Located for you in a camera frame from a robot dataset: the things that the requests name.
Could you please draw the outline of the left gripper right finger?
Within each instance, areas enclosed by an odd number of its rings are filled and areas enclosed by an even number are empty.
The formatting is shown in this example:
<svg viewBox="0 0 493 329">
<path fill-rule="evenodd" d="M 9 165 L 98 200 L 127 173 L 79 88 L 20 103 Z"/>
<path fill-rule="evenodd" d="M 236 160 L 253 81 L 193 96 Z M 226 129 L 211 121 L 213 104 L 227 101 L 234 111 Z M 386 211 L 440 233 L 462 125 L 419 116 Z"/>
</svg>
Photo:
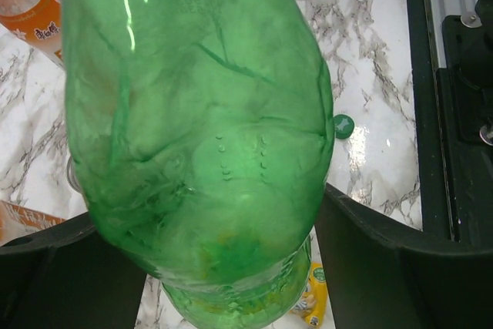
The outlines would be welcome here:
<svg viewBox="0 0 493 329">
<path fill-rule="evenodd" d="M 338 328 L 490 328 L 492 251 L 413 229 L 326 185 L 315 223 Z"/>
</svg>

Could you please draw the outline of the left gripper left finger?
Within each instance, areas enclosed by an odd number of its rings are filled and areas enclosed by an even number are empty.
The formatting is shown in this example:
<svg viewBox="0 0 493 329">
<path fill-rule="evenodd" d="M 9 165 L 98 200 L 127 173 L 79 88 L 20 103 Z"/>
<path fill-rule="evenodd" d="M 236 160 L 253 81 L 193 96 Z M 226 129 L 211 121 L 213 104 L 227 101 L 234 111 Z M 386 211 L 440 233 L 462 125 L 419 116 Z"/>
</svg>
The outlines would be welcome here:
<svg viewBox="0 0 493 329">
<path fill-rule="evenodd" d="M 3 328 L 132 328 L 146 274 L 87 213 L 1 248 Z"/>
</svg>

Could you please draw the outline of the orange bottle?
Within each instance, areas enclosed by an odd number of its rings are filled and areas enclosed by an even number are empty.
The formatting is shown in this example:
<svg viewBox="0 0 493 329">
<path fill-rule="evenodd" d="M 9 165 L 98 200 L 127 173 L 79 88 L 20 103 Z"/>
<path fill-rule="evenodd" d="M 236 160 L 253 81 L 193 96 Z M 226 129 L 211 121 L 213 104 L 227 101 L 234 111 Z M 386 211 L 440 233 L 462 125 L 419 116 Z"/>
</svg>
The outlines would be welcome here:
<svg viewBox="0 0 493 329">
<path fill-rule="evenodd" d="M 56 65 L 62 61 L 62 0 L 1 0 L 1 24 Z"/>
<path fill-rule="evenodd" d="M 0 217 L 0 240 L 2 246 L 19 237 L 46 230 L 65 221 L 63 218 L 54 217 L 47 213 L 31 210 L 3 200 L 0 202 Z"/>
</svg>

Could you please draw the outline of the green bottle cap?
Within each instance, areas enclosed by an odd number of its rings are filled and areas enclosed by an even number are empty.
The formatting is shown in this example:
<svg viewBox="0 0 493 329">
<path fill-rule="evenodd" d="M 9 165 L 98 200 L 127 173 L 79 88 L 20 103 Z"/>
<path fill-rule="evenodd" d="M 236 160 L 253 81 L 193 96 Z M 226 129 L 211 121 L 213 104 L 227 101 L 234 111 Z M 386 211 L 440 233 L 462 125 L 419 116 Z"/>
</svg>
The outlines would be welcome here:
<svg viewBox="0 0 493 329">
<path fill-rule="evenodd" d="M 355 122 L 346 114 L 338 114 L 334 117 L 334 128 L 337 139 L 348 139 L 354 131 Z"/>
</svg>

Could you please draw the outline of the green plastic bottle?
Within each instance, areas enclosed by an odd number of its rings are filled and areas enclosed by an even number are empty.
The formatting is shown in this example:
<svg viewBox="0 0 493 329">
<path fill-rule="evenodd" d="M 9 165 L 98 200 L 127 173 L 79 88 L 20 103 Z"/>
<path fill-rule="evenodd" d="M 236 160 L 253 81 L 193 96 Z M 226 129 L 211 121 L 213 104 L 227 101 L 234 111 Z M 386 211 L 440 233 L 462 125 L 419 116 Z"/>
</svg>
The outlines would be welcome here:
<svg viewBox="0 0 493 329">
<path fill-rule="evenodd" d="M 62 0 L 67 137 L 100 235 L 198 328 L 295 305 L 334 147 L 295 0 Z"/>
</svg>

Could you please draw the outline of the orange bottle front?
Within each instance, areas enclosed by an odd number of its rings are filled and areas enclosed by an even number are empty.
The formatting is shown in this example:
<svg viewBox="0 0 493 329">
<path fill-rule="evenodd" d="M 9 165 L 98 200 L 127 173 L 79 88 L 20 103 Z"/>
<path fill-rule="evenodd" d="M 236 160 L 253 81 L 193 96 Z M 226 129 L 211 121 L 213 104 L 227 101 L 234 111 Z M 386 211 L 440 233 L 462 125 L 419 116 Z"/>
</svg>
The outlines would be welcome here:
<svg viewBox="0 0 493 329">
<path fill-rule="evenodd" d="M 1 24 L 56 65 L 62 61 L 62 0 L 1 0 Z"/>
</svg>

